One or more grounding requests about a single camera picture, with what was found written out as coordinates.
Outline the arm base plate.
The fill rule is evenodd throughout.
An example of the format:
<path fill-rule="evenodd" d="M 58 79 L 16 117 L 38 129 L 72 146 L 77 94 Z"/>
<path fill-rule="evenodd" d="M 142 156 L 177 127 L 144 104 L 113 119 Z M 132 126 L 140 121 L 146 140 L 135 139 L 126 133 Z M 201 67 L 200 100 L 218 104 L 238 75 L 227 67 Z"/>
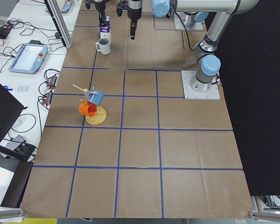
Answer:
<path fill-rule="evenodd" d="M 185 99 L 219 100 L 218 85 L 213 78 L 208 84 L 200 83 L 196 78 L 196 71 L 182 70 L 182 85 Z"/>
<path fill-rule="evenodd" d="M 202 23 L 208 17 L 209 12 L 177 12 L 174 15 L 175 30 L 203 31 Z"/>

